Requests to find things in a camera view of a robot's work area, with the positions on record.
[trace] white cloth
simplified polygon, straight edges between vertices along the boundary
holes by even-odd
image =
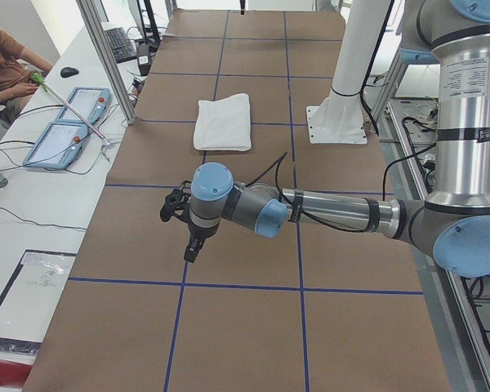
[[[247,151],[251,149],[251,105],[248,94],[211,102],[199,100],[194,148]]]

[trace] keyboard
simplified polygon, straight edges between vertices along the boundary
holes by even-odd
[[[136,51],[123,28],[105,30],[105,36],[118,64],[136,58]]]

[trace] red object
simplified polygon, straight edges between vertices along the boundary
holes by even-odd
[[[0,386],[8,388],[22,388],[29,372],[31,365],[4,361],[0,359]]]

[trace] white desk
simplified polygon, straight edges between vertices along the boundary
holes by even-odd
[[[78,69],[78,75],[63,79],[60,70],[65,66]],[[118,65],[122,79],[129,87],[133,75],[139,74],[136,61]],[[68,50],[57,61],[47,83],[62,96],[69,96],[76,86],[107,87],[105,75],[91,40],[85,29],[78,33]],[[39,88],[24,111],[44,105],[58,105],[60,102],[48,92]],[[117,103],[113,95],[110,106]],[[2,139],[36,141],[45,126],[53,121],[58,109],[43,109],[18,118]],[[102,125],[101,130],[112,141],[120,141],[125,132],[123,113],[117,109]],[[3,145],[12,160],[21,164],[30,146],[21,144]],[[100,139],[91,135],[78,161],[69,167],[74,172],[85,172],[100,152]],[[107,151],[110,162],[101,157],[85,176],[66,171],[45,171],[43,169],[18,168],[3,174],[9,184],[0,189],[0,206],[5,207],[24,219],[39,223],[70,225],[86,228],[94,212],[105,177],[110,169],[118,144]],[[8,158],[0,152],[0,170],[12,167]],[[0,294],[11,277],[13,270],[25,249],[76,253],[85,232],[56,227],[38,227],[18,221],[4,211],[0,211]],[[32,363],[34,358],[23,355],[0,354],[0,358]]]

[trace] brown t-shirt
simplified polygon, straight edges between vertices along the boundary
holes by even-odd
[[[16,59],[24,50],[24,45],[0,30],[0,91],[27,82],[29,71]]]

